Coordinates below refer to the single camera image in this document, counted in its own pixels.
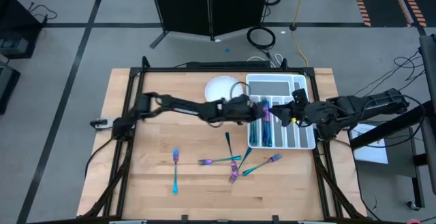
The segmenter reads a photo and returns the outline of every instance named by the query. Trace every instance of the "orange striped tape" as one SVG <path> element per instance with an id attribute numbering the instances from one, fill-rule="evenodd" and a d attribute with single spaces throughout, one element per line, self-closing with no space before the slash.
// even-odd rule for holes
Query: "orange striped tape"
<path id="1" fill-rule="evenodd" d="M 356 0 L 356 1 L 357 1 L 358 6 L 359 6 L 360 15 L 362 16 L 362 19 L 363 19 L 363 24 L 365 26 L 370 27 L 371 21 L 369 20 L 369 15 L 368 15 L 367 9 L 365 8 L 365 4 L 363 3 L 363 0 Z"/>
<path id="2" fill-rule="evenodd" d="M 418 7 L 418 5 L 416 4 L 415 0 L 406 0 L 406 1 L 410 5 L 410 8 L 412 9 L 411 14 L 414 14 L 416 16 L 416 19 L 420 23 L 421 27 L 427 27 L 427 22 L 425 21 L 425 17 L 422 15 L 422 12 Z"/>
<path id="3" fill-rule="evenodd" d="M 404 18 L 406 18 L 407 26 L 408 26 L 408 27 L 411 27 L 411 22 L 410 22 L 409 16 L 408 16 L 408 14 L 407 14 L 407 11 L 406 11 L 406 9 L 405 9 L 403 3 L 401 2 L 401 0 L 397 0 L 397 1 L 398 1 L 398 4 L 399 4 L 400 7 L 401 7 L 401 11 L 402 11 L 403 14 L 404 14 Z"/>

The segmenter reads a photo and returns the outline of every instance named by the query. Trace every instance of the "yellow cable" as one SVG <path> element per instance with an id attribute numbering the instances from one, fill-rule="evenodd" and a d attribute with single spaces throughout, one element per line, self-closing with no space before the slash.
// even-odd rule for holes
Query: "yellow cable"
<path id="1" fill-rule="evenodd" d="M 295 12 L 295 17 L 294 17 L 294 23 L 292 24 L 293 27 L 295 27 L 295 24 L 296 24 L 296 21 L 297 21 L 298 13 L 300 11 L 300 4 L 301 4 L 301 0 L 298 0 L 297 10 Z M 308 67 L 309 66 L 309 60 L 307 60 L 305 55 L 301 52 L 300 46 L 298 45 L 297 41 L 295 40 L 294 31 L 291 31 L 291 36 L 292 36 L 292 40 L 294 40 L 295 47 L 297 47 L 298 53 L 305 60 L 306 66 Z"/>

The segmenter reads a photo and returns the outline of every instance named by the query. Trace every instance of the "white paper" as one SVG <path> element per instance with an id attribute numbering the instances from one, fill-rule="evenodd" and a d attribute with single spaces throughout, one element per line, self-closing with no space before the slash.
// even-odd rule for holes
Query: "white paper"
<path id="1" fill-rule="evenodd" d="M 376 126 L 360 123 L 355 128 L 352 129 L 351 139 L 354 139 L 359 135 L 364 134 L 374 128 L 376 128 Z M 378 142 L 373 142 L 369 145 L 385 146 L 384 139 L 381 139 Z M 354 151 L 354 158 L 359 161 L 388 164 L 388 155 L 386 154 L 386 148 L 373 148 L 373 147 L 363 146 Z"/>

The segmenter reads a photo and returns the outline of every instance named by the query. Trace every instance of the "concrete floor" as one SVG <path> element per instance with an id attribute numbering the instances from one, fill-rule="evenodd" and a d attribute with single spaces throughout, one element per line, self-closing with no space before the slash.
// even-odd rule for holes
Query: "concrete floor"
<path id="1" fill-rule="evenodd" d="M 59 15 L 50 22 L 60 23 L 88 22 L 95 0 L 19 1 L 25 7 L 31 1 L 47 5 Z M 272 14 L 266 22 L 291 21 L 295 7 L 296 0 L 282 0 L 271 7 Z M 153 0 L 102 0 L 95 21 L 152 23 L 159 18 Z M 300 21 L 362 22 L 362 19 L 354 0 L 304 0 Z M 271 52 L 287 57 L 292 67 L 302 67 L 304 61 L 298 56 L 289 29 L 270 29 L 277 36 Z M 425 30 L 427 34 L 436 33 L 436 29 Z M 31 59 L 10 61 L 22 76 L 7 112 L 0 116 L 0 174 L 4 176 L 0 180 L 1 223 L 15 223 L 18 218 L 84 32 L 84 28 L 46 28 Z M 92 29 L 28 222 L 75 217 L 84 166 L 95 137 L 89 121 L 100 115 L 112 68 L 139 66 L 143 55 L 153 67 L 262 57 L 246 40 L 246 30 L 220 36 L 219 43 L 170 33 L 156 49 L 150 49 L 149 44 L 160 33 L 161 29 Z M 311 66 L 333 68 L 340 95 L 354 94 L 394 68 L 393 58 L 409 57 L 419 46 L 415 28 L 300 28 L 295 36 Z M 265 37 L 254 33 L 259 41 Z M 409 70 L 398 71 L 376 91 L 402 87 L 408 74 Z M 420 101 L 428 100 L 425 77 L 419 77 L 403 93 Z M 416 147 L 418 152 L 423 148 L 420 143 Z M 431 193 L 426 167 L 422 167 L 421 175 L 424 192 L 429 194 L 426 208 L 419 212 L 404 205 L 413 197 L 410 179 L 381 174 L 360 164 L 358 172 L 363 199 L 373 206 L 377 196 L 375 214 L 381 219 L 406 221 L 434 215 L 436 197 Z"/>

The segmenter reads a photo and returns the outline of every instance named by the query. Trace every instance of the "wooden table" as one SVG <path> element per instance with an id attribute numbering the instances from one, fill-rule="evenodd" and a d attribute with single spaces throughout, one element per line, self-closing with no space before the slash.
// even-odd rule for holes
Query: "wooden table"
<path id="1" fill-rule="evenodd" d="M 321 99 L 338 95 L 331 69 L 315 69 Z M 102 110 L 102 117 L 121 115 L 128 81 L 128 69 L 113 69 Z M 241 81 L 247 73 L 147 73 L 144 92 L 155 91 L 181 99 L 204 102 L 204 87 L 216 76 L 231 75 Z M 229 163 L 197 165 L 198 159 L 228 157 L 224 133 L 230 132 L 234 155 L 247 149 L 247 127 L 224 123 L 212 128 L 200 119 L 166 112 L 156 118 L 139 121 L 136 129 L 124 219 L 191 220 L 322 220 L 313 155 L 310 150 L 253 150 L 243 170 L 253 167 L 275 153 L 283 158 L 261 167 L 230 185 Z M 110 131 L 97 133 L 93 150 L 110 137 Z M 348 142 L 345 133 L 338 136 Z M 178 195 L 173 195 L 174 163 L 172 149 L 178 147 Z M 78 214 L 89 210 L 108 185 L 115 142 L 99 152 L 89 166 Z M 350 148 L 331 144 L 337 184 L 356 209 L 366 214 L 360 199 L 356 166 Z M 331 191 L 326 184 L 330 215 L 334 216 Z M 115 213 L 119 190 L 114 192 L 111 213 Z"/>

